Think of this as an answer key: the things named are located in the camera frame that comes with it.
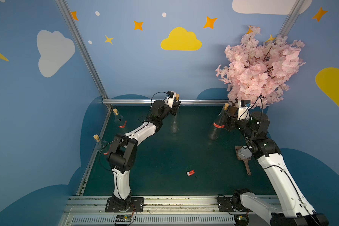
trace cable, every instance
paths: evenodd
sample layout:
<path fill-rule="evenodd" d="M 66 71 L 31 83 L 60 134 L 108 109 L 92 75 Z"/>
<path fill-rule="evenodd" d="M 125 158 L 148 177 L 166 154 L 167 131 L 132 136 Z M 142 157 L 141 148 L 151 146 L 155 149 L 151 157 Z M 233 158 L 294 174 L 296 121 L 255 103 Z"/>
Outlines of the cable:
<path fill-rule="evenodd" d="M 147 112 L 147 115 L 146 115 L 145 120 L 148 118 L 148 113 L 149 113 L 151 110 L 152 110 L 152 108 L 149 109 L 149 111 Z M 142 116 L 140 116 L 140 117 L 138 118 L 138 121 L 140 121 L 141 123 L 144 123 L 144 122 L 145 122 L 145 120 L 143 120 L 143 121 L 140 120 L 140 118 L 143 117 L 143 116 L 144 116 L 144 115 L 142 115 Z"/>
<path fill-rule="evenodd" d="M 257 100 L 258 99 L 261 99 L 261 96 L 259 96 L 257 99 L 256 99 L 256 101 L 255 101 L 255 103 L 250 107 L 248 107 L 241 115 L 240 115 L 240 117 L 239 117 L 239 119 L 241 119 L 241 117 L 242 117 L 242 115 L 245 113 L 245 112 L 247 112 L 249 109 L 251 109 L 253 106 L 255 106 L 255 104 L 256 104 L 256 102 L 257 102 Z"/>
<path fill-rule="evenodd" d="M 262 117 L 262 112 L 263 112 L 262 98 L 260 98 L 260 100 L 261 100 L 261 116 L 260 116 L 259 120 L 261 119 L 261 117 Z"/>
<path fill-rule="evenodd" d="M 153 96 L 152 96 L 152 98 L 151 98 L 151 108 L 152 108 L 152 99 L 153 99 L 154 95 L 156 95 L 157 93 L 153 94 Z"/>
<path fill-rule="evenodd" d="M 271 165 L 271 166 L 268 166 L 268 167 L 266 167 L 266 168 L 262 168 L 262 167 L 260 168 L 258 165 L 256 165 L 256 166 L 257 166 L 259 169 L 264 169 L 264 170 L 265 170 L 265 169 L 268 169 L 268 168 L 270 168 L 270 167 L 273 167 L 273 166 L 276 166 L 276 167 L 280 168 L 280 169 L 282 170 L 282 172 L 285 173 L 285 175 L 289 178 L 289 180 L 290 180 L 292 186 L 294 187 L 294 190 L 295 190 L 296 194 L 297 194 L 298 197 L 299 197 L 299 201 L 302 203 L 302 205 L 303 205 L 304 209 L 306 210 L 306 212 L 308 212 L 309 216 L 311 216 L 311 218 L 313 219 L 313 221 L 314 221 L 318 226 L 320 226 L 320 224 L 314 219 L 314 217 L 310 214 L 310 212 L 308 211 L 308 209 L 305 207 L 305 205 L 304 205 L 302 199 L 300 198 L 300 195 L 299 195 L 298 190 L 296 189 L 296 187 L 295 187 L 294 183 L 292 182 L 290 176 L 285 172 L 285 170 L 284 170 L 283 168 L 281 168 L 280 166 L 277 166 L 277 165 Z"/>
<path fill-rule="evenodd" d="M 133 206 L 133 210 L 136 211 L 136 215 L 134 216 L 134 219 L 132 220 L 132 222 L 130 224 L 128 224 L 127 226 L 130 226 L 137 218 L 137 210 L 136 210 L 136 207 L 132 204 Z"/>

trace red bottle label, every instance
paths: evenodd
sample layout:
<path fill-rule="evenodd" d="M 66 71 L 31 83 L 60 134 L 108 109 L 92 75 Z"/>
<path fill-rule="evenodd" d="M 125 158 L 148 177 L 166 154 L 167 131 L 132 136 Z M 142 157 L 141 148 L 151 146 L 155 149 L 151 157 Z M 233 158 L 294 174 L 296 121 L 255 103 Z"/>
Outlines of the red bottle label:
<path fill-rule="evenodd" d="M 218 124 L 216 124 L 216 123 L 214 123 L 214 126 L 217 127 L 217 128 L 223 128 L 223 127 L 225 127 L 224 125 L 218 125 Z"/>
<path fill-rule="evenodd" d="M 124 125 L 120 125 L 119 128 L 124 128 L 126 124 L 127 124 L 127 120 L 124 122 Z"/>

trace white cloud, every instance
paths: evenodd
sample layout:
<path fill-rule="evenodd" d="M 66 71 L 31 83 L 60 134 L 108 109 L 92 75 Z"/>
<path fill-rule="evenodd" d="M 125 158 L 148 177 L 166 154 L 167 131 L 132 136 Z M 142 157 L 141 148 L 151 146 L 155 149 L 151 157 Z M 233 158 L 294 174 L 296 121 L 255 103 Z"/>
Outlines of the white cloud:
<path fill-rule="evenodd" d="M 296 0 L 233 0 L 232 8 L 238 13 L 288 15 Z M 300 9 L 303 13 L 312 0 L 305 0 Z"/>
<path fill-rule="evenodd" d="M 36 44 L 41 55 L 39 70 L 44 77 L 53 76 L 74 54 L 76 48 L 71 39 L 65 38 L 58 31 L 41 30 L 36 37 Z"/>

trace dark green table surface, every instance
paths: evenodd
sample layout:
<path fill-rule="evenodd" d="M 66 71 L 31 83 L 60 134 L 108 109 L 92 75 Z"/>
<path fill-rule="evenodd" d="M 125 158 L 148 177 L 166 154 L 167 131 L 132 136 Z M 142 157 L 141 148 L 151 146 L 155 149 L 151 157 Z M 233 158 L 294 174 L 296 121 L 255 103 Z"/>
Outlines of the dark green table surface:
<path fill-rule="evenodd" d="M 127 120 L 131 131 L 142 123 L 138 118 L 149 111 L 149 106 L 117 107 Z M 239 131 L 222 129 L 216 141 L 208 139 L 212 121 L 221 106 L 181 106 L 180 130 L 173 134 L 173 117 L 163 120 L 162 128 L 143 141 L 130 175 L 132 195 L 231 195 L 234 189 L 248 188 L 257 195 L 275 195 L 265 172 L 254 161 L 249 162 L 252 175 L 246 173 L 243 161 L 236 158 L 235 146 L 245 145 Z M 104 140 L 112 141 L 118 131 L 113 114 L 109 118 Z M 105 170 L 95 159 L 85 196 L 110 196 L 114 190 L 111 171 Z M 106 156 L 101 163 L 110 169 Z M 186 172 L 194 170 L 192 176 Z"/>

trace orange star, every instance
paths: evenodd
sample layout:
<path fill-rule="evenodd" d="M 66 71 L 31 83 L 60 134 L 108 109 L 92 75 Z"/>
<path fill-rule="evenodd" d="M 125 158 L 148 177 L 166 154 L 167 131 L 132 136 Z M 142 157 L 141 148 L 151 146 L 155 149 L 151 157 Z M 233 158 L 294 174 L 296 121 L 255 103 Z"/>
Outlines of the orange star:
<path fill-rule="evenodd" d="M 324 11 L 321 7 L 318 11 L 318 13 L 312 18 L 312 19 L 316 19 L 318 22 L 320 21 L 321 17 L 324 16 L 324 14 L 326 14 L 328 11 Z"/>
<path fill-rule="evenodd" d="M 252 33 L 252 30 L 249 28 L 247 34 L 250 34 L 250 33 Z"/>
<path fill-rule="evenodd" d="M 74 20 L 78 20 L 78 17 L 77 17 L 77 11 L 74 11 L 74 12 L 71 12 L 72 13 L 72 16 L 73 16 L 73 19 Z"/>
<path fill-rule="evenodd" d="M 207 21 L 206 21 L 206 24 L 203 28 L 211 28 L 213 29 L 214 28 L 214 22 L 217 20 L 217 18 L 214 18 L 214 19 L 211 19 L 210 17 L 207 17 Z"/>
<path fill-rule="evenodd" d="M 143 24 L 143 22 L 137 22 L 137 21 L 134 21 L 134 24 L 135 24 L 135 27 L 134 27 L 135 30 L 139 29 L 139 30 L 143 31 L 143 30 L 142 30 L 142 24 Z"/>

